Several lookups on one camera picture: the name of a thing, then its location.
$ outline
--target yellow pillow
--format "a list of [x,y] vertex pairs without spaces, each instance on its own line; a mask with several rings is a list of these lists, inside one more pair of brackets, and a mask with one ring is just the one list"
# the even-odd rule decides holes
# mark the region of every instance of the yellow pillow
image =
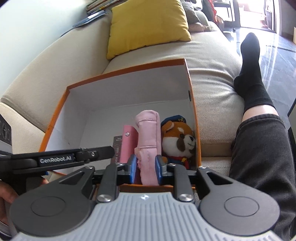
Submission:
[[107,59],[144,46],[191,40],[180,0],[128,0],[112,13]]

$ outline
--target human hand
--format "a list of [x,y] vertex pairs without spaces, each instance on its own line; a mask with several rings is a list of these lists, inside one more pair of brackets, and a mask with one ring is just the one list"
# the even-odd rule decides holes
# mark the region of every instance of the human hand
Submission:
[[0,221],[8,224],[4,201],[12,204],[18,197],[16,191],[7,183],[0,181]]

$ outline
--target dark gray pants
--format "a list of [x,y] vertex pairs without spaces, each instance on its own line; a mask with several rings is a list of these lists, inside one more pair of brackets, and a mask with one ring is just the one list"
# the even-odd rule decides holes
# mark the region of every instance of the dark gray pants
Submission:
[[238,127],[229,176],[272,196],[281,214],[273,231],[289,240],[296,214],[295,169],[282,120],[272,114],[252,117]]

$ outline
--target pink case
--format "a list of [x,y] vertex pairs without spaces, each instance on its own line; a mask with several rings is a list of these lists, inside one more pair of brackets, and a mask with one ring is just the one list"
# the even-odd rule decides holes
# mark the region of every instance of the pink case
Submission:
[[144,110],[136,116],[136,124],[139,128],[139,139],[135,154],[138,158],[142,184],[158,186],[155,157],[161,155],[159,114],[153,110]]
[[138,144],[138,132],[133,126],[123,127],[122,144],[119,162],[127,163],[128,159],[134,154],[134,149]]

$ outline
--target gray ribbed surface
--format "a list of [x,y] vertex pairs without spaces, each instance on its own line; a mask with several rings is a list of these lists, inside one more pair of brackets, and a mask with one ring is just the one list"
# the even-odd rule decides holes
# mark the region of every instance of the gray ribbed surface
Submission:
[[206,223],[194,204],[176,201],[171,193],[120,193],[116,201],[99,204],[89,219],[71,233],[52,238],[19,233],[13,241],[278,241],[272,232],[256,237],[221,233]]

